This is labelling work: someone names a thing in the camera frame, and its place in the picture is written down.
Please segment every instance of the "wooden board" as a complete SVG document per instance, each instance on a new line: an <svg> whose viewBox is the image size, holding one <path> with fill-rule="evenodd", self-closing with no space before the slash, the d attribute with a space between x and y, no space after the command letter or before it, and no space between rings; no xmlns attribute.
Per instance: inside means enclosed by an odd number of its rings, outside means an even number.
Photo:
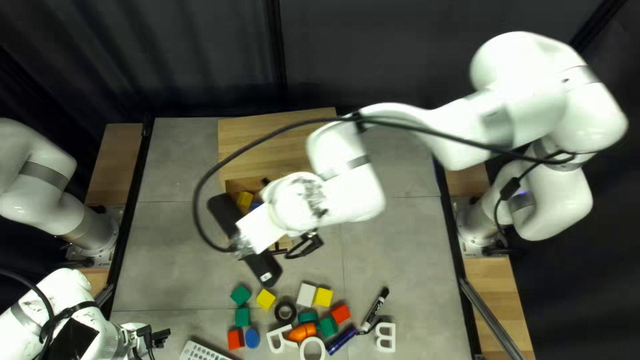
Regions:
<svg viewBox="0 0 640 360"><path fill-rule="evenodd" d="M467 279L528 360L535 355L509 258L465 259ZM476 312L476 327L486 360L508 356Z"/></svg>
<svg viewBox="0 0 640 360"><path fill-rule="evenodd" d="M107 278L109 277L109 269L101 268L101 269L80 269L80 272L84 274L89 283L91 284L91 296L95 297L100 290L107 283Z"/></svg>
<svg viewBox="0 0 640 360"><path fill-rule="evenodd" d="M480 197L489 190L489 178L483 164L459 171L445 171L449 196Z"/></svg>
<svg viewBox="0 0 640 360"><path fill-rule="evenodd" d="M218 121L218 159L222 160L241 146L293 122L334 117L334 108L290 111ZM276 179L297 171L311 171L305 152L305 140L324 124L312 124L290 130L240 155L220 170L220 179L247 177Z"/></svg>
<svg viewBox="0 0 640 360"><path fill-rule="evenodd" d="M142 124L108 124L85 203L122 205L127 202L140 149Z"/></svg>
<svg viewBox="0 0 640 360"><path fill-rule="evenodd" d="M460 171L446 171L445 176L451 197L480 197L490 187L484 164ZM524 356L528 360L535 359L509 258L465 259L464 264L467 279ZM477 312L476 327L486 360L509 359Z"/></svg>

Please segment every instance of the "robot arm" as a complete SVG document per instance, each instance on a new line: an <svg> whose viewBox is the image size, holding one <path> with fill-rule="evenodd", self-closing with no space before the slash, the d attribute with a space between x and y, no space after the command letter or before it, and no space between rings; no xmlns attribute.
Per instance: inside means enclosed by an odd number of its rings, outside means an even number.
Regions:
<svg viewBox="0 0 640 360"><path fill-rule="evenodd" d="M470 75L477 91L435 110L383 103L358 112L503 149L537 140L535 147L542 150L535 151L532 145L527 153L535 158L559 149L596 152L626 131L626 117L606 87L573 49L556 40L524 32L495 37L474 56ZM452 140L415 135L449 170L492 156L490 151ZM238 221L241 234L256 252L285 233L298 235L324 225L367 220L383 210L382 189L353 122L334 122L315 131L307 140L307 155L315 174L295 173L270 183L262 193L265 204ZM515 223L525 238L539 240L580 220L591 209L580 166L592 156L581 154L569 164L532 171L523 184L530 199L521 201L519 208L513 206L513 211L507 202L501 204L499 223ZM517 177L530 165L521 161L510 166L503 178ZM500 178L500 182L477 206L473 223L477 229L471 232L477 238L474 241L480 240L479 233L484 240L488 233L495 234L492 206L506 181ZM545 229L550 219L555 226Z"/></svg>
<svg viewBox="0 0 640 360"><path fill-rule="evenodd" d="M37 286L56 316L68 308L93 302L91 284L79 270L56 270ZM70 318L62 318L54 325L53 341L45 358L134 360L134 348L140 356L148 352L148 339L144 336L149 334L154 345L160 345L171 334L169 330L159 332L162 335L150 334L150 327L143 323L109 322L95 305L75 309ZM48 319L42 299L29 290L0 315L0 360L34 359L43 351L40 332Z"/></svg>
<svg viewBox="0 0 640 360"><path fill-rule="evenodd" d="M60 236L87 254L115 242L115 224L64 192L74 158L10 119L0 119L0 154L0 216Z"/></svg>

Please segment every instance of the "toy block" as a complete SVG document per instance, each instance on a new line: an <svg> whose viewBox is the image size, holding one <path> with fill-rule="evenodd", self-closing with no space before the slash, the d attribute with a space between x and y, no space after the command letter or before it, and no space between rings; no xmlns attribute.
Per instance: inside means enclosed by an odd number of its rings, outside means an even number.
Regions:
<svg viewBox="0 0 640 360"><path fill-rule="evenodd" d="M232 330L227 333L227 342L229 350L244 347L244 336L241 329Z"/></svg>
<svg viewBox="0 0 640 360"><path fill-rule="evenodd" d="M244 305L250 297L251 293L242 285L238 285L231 293L231 300L233 300L238 306Z"/></svg>
<svg viewBox="0 0 640 360"><path fill-rule="evenodd" d="M236 206L243 215L249 214L249 206L253 201L253 194L250 192L239 192L237 195Z"/></svg>
<svg viewBox="0 0 640 360"><path fill-rule="evenodd" d="M299 323L316 322L316 321L318 321L318 314L314 310L303 311L300 314L298 314Z"/></svg>
<svg viewBox="0 0 640 360"><path fill-rule="evenodd" d="M249 308L240 307L236 309L236 326L243 327L249 326Z"/></svg>
<svg viewBox="0 0 640 360"><path fill-rule="evenodd" d="M287 337L287 339L289 341L295 341L299 343L304 339L308 338L309 336L315 336L316 333L317 333L316 325L312 322L308 322L308 323L299 325L298 327L293 329L289 333L289 337Z"/></svg>
<svg viewBox="0 0 640 360"><path fill-rule="evenodd" d="M314 297L314 305L330 307L333 291L329 289L318 288Z"/></svg>
<svg viewBox="0 0 640 360"><path fill-rule="evenodd" d="M338 332L338 324L335 323L335 320L332 317L323 318L319 322L320 331L322 331L322 335L325 338L335 334Z"/></svg>
<svg viewBox="0 0 640 360"><path fill-rule="evenodd" d="M260 336L254 329L249 329L244 334L244 342L248 348L257 348L260 345Z"/></svg>
<svg viewBox="0 0 640 360"><path fill-rule="evenodd" d="M347 305L342 304L331 309L331 316L333 316L335 323L340 325L344 320L351 317L351 313Z"/></svg>
<svg viewBox="0 0 640 360"><path fill-rule="evenodd" d="M296 303L302 306L311 307L315 294L316 287L303 282L300 285L300 291L298 292L298 299L296 300Z"/></svg>
<svg viewBox="0 0 640 360"><path fill-rule="evenodd" d="M275 300L276 297L265 289L262 289L262 291L260 291L260 293L258 294L258 297L255 298L256 304L258 304L266 311L269 311L269 308L271 308L271 305L273 305L273 302Z"/></svg>

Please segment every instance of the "green cube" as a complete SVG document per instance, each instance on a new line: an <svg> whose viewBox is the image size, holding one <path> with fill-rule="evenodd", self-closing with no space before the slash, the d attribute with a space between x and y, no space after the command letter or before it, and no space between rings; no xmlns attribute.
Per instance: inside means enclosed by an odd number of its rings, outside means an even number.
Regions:
<svg viewBox="0 0 640 360"><path fill-rule="evenodd" d="M231 293L231 299L238 306L244 305L244 303L249 300L250 297L251 293L242 285L238 285L238 287L234 289L234 292Z"/></svg>
<svg viewBox="0 0 640 360"><path fill-rule="evenodd" d="M236 309L236 326L243 327L249 326L249 308L240 307Z"/></svg>
<svg viewBox="0 0 640 360"><path fill-rule="evenodd" d="M328 338L338 332L338 324L335 323L333 317L329 316L328 318L320 320L320 331L322 331L322 335L325 338Z"/></svg>

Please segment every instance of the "red cube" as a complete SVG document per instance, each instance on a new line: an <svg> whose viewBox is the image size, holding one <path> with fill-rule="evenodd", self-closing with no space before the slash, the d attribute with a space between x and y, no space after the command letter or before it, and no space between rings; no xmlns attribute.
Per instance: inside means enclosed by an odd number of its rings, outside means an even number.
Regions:
<svg viewBox="0 0 640 360"><path fill-rule="evenodd" d="M347 307L347 305L344 305L344 304L338 305L333 309L331 309L331 315L333 316L333 319L338 325L340 325L340 323L343 322L344 320L347 320L349 317L351 317L351 313L349 313L349 308Z"/></svg>
<svg viewBox="0 0 640 360"><path fill-rule="evenodd" d="M242 329L229 331L227 333L227 341L229 342L229 350L244 347L244 335Z"/></svg>

